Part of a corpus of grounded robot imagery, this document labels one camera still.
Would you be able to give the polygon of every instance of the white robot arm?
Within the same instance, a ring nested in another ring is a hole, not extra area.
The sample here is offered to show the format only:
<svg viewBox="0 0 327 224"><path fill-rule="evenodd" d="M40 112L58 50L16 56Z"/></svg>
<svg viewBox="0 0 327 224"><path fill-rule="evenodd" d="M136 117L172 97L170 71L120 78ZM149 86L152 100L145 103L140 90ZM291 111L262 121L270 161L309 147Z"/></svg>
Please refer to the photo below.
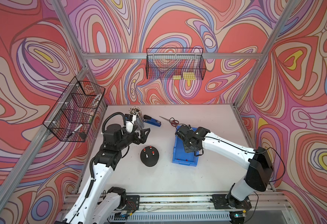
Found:
<svg viewBox="0 0 327 224"><path fill-rule="evenodd" d="M267 150L259 147L257 150L240 146L215 135L206 128L199 127L193 131L189 125L182 125L176 136L184 142L184 151L197 152L203 149L235 161L247 170L237 183L233 184L226 195L227 204L237 208L253 191L265 191L273 173L273 165Z"/></svg>
<svg viewBox="0 0 327 224"><path fill-rule="evenodd" d="M104 142L99 152L90 161L91 178L85 184L82 193L63 222L56 221L55 224L103 224L112 211L125 206L125 189L112 187L105 199L95 208L107 180L121 159L121 150L130 143L144 143L149 129L141 130L141 138L138 133L135 133L134 125L126 125L122 128L119 124L112 124L105 130L106 122L115 115L124 117L122 113L114 113L104 121ZM125 117L124 121L132 120L129 115ZM247 170L246 175L233 184L226 195L226 203L231 208L238 208L253 191L266 190L273 173L273 166L265 149L259 147L255 150L237 145L202 127L193 131L189 125L182 125L176 131L176 135L183 141L184 150L187 153L202 150L203 154L203 149L212 150L235 161Z"/></svg>

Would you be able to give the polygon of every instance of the black disc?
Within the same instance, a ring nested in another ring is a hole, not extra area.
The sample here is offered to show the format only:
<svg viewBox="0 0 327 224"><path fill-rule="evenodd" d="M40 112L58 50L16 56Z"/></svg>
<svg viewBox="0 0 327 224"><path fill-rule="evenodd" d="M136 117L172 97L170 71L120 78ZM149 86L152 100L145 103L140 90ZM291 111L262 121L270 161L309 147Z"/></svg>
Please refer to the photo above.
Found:
<svg viewBox="0 0 327 224"><path fill-rule="evenodd" d="M141 151L140 158L143 164L151 167L157 164L159 154L155 147L147 146Z"/></svg>

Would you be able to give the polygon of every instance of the clear cylindrical container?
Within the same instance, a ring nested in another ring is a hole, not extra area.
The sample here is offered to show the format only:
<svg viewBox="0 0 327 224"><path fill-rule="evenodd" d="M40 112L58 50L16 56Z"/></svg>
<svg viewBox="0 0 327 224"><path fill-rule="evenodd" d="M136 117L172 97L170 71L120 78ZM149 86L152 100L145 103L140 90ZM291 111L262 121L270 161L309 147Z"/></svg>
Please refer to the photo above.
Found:
<svg viewBox="0 0 327 224"><path fill-rule="evenodd" d="M134 106L130 108L130 114L136 115L136 120L134 122L134 125L137 127L137 130L142 130L145 128L145 123L143 122L143 116L141 109L137 106Z"/></svg>

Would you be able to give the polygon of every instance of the red scissors handle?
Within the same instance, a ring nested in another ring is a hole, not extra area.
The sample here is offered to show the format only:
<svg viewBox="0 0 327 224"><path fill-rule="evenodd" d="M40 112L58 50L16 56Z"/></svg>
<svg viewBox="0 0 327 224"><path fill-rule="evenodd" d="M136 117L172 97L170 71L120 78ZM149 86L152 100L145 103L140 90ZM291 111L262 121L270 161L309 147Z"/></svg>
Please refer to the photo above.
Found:
<svg viewBox="0 0 327 224"><path fill-rule="evenodd" d="M174 127L177 127L177 125L179 124L179 121L175 120L174 118L170 118L169 121L170 121L171 125L174 126Z"/></svg>

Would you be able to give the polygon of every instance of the yellow block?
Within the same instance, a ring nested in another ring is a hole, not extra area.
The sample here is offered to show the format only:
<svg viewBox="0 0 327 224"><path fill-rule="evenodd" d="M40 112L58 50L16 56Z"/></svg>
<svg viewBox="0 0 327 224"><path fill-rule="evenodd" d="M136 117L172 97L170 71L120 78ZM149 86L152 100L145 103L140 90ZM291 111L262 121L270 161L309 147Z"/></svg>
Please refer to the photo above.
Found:
<svg viewBox="0 0 327 224"><path fill-rule="evenodd" d="M183 72L184 80L196 80L194 72Z"/></svg>

